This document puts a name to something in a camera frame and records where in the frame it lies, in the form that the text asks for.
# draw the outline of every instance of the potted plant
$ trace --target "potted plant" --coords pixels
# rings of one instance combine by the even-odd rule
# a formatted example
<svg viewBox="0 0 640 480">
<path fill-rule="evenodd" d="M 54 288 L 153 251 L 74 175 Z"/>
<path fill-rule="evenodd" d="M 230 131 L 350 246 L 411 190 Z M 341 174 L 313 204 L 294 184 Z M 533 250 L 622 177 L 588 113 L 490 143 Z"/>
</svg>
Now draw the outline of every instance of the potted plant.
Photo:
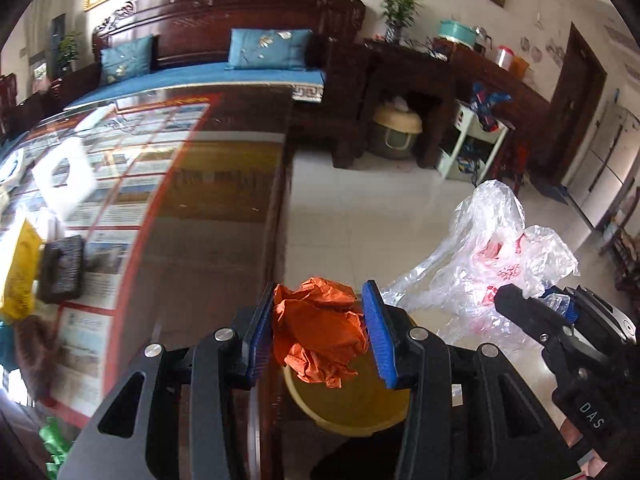
<svg viewBox="0 0 640 480">
<path fill-rule="evenodd" d="M 385 39 L 389 43 L 398 43 L 402 29 L 411 25 L 417 14 L 417 7 L 421 7 L 422 0 L 382 0 L 382 15 L 386 22 Z"/>
<path fill-rule="evenodd" d="M 72 72 L 71 62 L 80 59 L 78 55 L 78 36 L 80 36 L 79 32 L 70 32 L 62 36 L 62 40 L 58 44 L 58 66 L 62 75 Z"/>
</svg>

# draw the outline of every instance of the refrigerator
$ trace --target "refrigerator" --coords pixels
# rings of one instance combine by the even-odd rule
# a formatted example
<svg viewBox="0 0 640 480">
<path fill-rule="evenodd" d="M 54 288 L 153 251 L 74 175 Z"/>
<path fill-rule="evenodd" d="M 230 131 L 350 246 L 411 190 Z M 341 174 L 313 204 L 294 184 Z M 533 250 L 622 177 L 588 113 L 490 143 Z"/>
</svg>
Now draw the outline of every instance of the refrigerator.
<svg viewBox="0 0 640 480">
<path fill-rule="evenodd" d="M 640 121 L 626 108 L 609 104 L 567 190 L 592 226 L 597 227 L 634 184 L 639 152 Z"/>
</svg>

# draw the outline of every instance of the blue throw pillow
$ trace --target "blue throw pillow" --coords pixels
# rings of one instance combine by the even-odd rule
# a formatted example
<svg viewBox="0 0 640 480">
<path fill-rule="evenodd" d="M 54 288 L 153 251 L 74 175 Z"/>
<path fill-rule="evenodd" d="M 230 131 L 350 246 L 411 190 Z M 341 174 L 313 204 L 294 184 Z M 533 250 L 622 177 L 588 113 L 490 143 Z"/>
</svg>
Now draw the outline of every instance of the blue throw pillow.
<svg viewBox="0 0 640 480">
<path fill-rule="evenodd" d="M 304 70 L 311 30 L 232 28 L 229 70 L 276 68 Z"/>
<path fill-rule="evenodd" d="M 127 41 L 101 52 L 102 74 L 100 86 L 124 81 L 151 72 L 151 44 L 153 35 Z"/>
</svg>

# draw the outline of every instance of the cat litter box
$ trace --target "cat litter box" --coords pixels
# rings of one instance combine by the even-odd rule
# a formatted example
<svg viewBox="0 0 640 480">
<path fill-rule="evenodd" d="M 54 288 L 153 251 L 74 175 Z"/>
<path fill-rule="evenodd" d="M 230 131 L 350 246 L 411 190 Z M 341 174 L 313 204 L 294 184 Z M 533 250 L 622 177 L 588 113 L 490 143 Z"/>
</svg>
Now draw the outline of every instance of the cat litter box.
<svg viewBox="0 0 640 480">
<path fill-rule="evenodd" d="M 422 120 L 418 114 L 382 104 L 373 116 L 367 149 L 385 158 L 410 158 L 411 150 L 421 133 Z"/>
</svg>

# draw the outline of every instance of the wooden door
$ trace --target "wooden door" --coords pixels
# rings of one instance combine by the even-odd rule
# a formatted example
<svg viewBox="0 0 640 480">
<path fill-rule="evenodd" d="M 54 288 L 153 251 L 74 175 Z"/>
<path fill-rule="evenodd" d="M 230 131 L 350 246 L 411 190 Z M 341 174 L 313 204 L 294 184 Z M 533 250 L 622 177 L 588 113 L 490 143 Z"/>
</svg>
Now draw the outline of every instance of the wooden door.
<svg viewBox="0 0 640 480">
<path fill-rule="evenodd" d="M 551 100 L 542 138 L 532 145 L 533 173 L 560 184 L 602 94 L 607 73 L 572 25 L 562 72 Z"/>
</svg>

